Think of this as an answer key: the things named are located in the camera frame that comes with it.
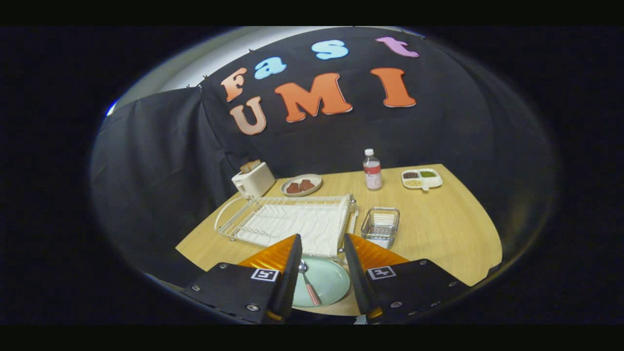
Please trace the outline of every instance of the orange letter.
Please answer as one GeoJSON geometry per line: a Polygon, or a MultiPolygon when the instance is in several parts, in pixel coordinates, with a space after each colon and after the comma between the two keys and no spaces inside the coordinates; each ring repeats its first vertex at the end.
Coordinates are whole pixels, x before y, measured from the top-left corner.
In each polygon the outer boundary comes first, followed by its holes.
{"type": "Polygon", "coordinates": [[[312,88],[306,91],[295,83],[286,83],[275,88],[275,92],[282,96],[288,116],[286,122],[299,122],[305,119],[305,112],[297,108],[297,104],[312,116],[318,114],[318,106],[323,100],[324,114],[339,114],[349,112],[353,109],[343,97],[343,93],[338,86],[338,73],[320,74],[314,78],[312,88]]]}
{"type": "Polygon", "coordinates": [[[405,74],[398,68],[375,68],[371,70],[375,76],[381,79],[381,84],[386,90],[384,105],[388,107],[412,107],[416,100],[409,96],[401,76],[405,74]]]}
{"type": "Polygon", "coordinates": [[[253,115],[256,116],[256,124],[253,126],[247,122],[247,118],[243,113],[243,105],[238,105],[230,110],[230,114],[234,117],[234,121],[236,121],[236,125],[240,131],[248,136],[264,131],[266,118],[264,112],[262,112],[262,108],[260,108],[260,96],[252,97],[247,101],[246,105],[251,108],[253,115]]]}
{"type": "Polygon", "coordinates": [[[245,78],[242,74],[247,72],[247,68],[239,68],[238,71],[231,74],[231,76],[221,82],[221,85],[225,87],[225,91],[228,93],[228,102],[234,100],[236,96],[239,96],[243,92],[243,89],[239,88],[245,83],[245,78]]]}

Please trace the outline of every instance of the dish rack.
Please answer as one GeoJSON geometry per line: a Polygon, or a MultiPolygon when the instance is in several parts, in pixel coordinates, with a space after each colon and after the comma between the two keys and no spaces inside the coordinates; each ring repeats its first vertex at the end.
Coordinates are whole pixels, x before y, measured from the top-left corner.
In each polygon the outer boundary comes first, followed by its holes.
{"type": "Polygon", "coordinates": [[[352,194],[337,197],[250,199],[218,232],[262,247],[301,235],[302,254],[336,258],[349,220],[357,216],[352,194]]]}

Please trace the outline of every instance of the bread slice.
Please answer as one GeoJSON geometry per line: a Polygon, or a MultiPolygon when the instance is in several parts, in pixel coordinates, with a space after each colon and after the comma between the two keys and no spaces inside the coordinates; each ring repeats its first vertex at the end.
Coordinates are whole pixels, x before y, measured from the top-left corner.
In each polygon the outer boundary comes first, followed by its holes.
{"type": "Polygon", "coordinates": [[[243,172],[243,174],[249,173],[249,172],[253,171],[258,166],[260,166],[260,160],[247,162],[246,164],[243,164],[242,167],[240,167],[240,171],[243,172]]]}

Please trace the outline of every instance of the metal basket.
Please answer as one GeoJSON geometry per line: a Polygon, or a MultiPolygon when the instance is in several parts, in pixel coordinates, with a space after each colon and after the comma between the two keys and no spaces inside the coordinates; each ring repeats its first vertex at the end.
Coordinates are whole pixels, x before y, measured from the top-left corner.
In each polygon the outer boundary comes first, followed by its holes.
{"type": "Polygon", "coordinates": [[[390,249],[399,228],[401,213],[393,207],[373,207],[362,223],[362,237],[390,249]]]}

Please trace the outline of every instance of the spoon handle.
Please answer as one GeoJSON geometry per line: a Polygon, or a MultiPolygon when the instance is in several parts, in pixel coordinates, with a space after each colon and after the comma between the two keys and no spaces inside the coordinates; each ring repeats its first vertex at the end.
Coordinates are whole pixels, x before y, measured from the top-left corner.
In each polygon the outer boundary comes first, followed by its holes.
{"type": "Polygon", "coordinates": [[[303,280],[306,282],[306,289],[308,290],[308,295],[310,295],[310,299],[312,300],[312,303],[315,306],[318,306],[321,304],[321,300],[318,298],[318,295],[316,294],[316,291],[314,291],[314,288],[312,288],[312,284],[310,284],[310,282],[308,281],[308,278],[306,278],[306,275],[303,274],[303,280]]]}

